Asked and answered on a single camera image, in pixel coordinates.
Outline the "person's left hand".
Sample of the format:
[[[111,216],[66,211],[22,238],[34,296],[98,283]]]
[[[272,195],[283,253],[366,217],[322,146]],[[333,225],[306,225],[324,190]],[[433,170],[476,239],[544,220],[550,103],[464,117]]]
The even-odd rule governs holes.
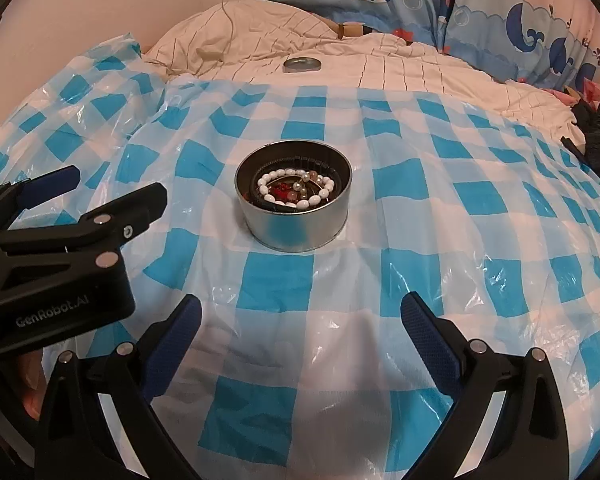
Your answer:
[[[47,387],[42,357],[43,351],[35,350],[0,364],[0,379],[6,380],[6,385],[0,385],[0,392],[17,398],[34,420],[40,419]]]

